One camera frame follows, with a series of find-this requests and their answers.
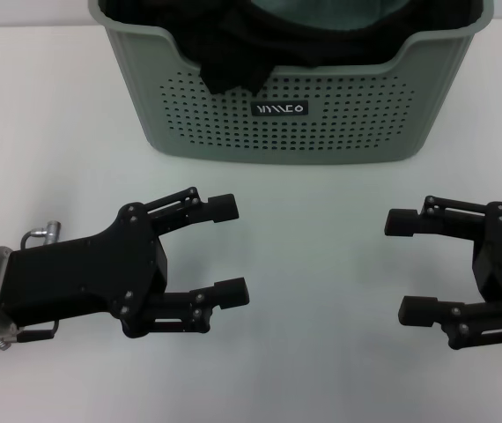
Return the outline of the black cloth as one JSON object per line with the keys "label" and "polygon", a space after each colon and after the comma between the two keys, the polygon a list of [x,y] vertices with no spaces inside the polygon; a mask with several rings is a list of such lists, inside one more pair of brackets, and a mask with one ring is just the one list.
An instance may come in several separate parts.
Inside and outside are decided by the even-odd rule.
{"label": "black cloth", "polygon": [[198,63],[213,94],[241,87],[259,93],[277,66],[381,64],[416,33],[457,30],[477,22],[483,0],[412,0],[365,28],[337,31],[293,24],[250,0],[102,0],[110,19],[167,30]]}

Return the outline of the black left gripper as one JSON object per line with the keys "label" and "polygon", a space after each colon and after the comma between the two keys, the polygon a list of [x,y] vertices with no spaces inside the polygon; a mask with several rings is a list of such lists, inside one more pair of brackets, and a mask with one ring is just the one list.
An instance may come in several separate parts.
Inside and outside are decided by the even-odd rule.
{"label": "black left gripper", "polygon": [[166,287],[158,240],[168,227],[166,216],[146,204],[127,204],[99,234],[11,253],[3,314],[26,327],[109,313],[130,338],[156,331],[144,307],[150,291]]}

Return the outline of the grey-green perforated plastic basket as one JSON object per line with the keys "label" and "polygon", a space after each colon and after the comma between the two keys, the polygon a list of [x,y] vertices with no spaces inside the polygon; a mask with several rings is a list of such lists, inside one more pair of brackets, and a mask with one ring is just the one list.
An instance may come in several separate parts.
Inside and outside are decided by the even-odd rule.
{"label": "grey-green perforated plastic basket", "polygon": [[107,15],[88,0],[107,36],[148,143],[200,160],[335,165],[405,160],[424,145],[493,0],[468,26],[417,33],[383,64],[281,67],[257,95],[213,94],[163,29]]}

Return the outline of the yellow grey towel black edge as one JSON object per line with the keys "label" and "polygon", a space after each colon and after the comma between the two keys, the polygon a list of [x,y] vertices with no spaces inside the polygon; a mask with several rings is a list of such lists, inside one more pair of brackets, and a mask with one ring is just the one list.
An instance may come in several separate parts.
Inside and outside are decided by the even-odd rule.
{"label": "yellow grey towel black edge", "polygon": [[316,29],[365,28],[401,11],[412,0],[250,0],[268,14]]}

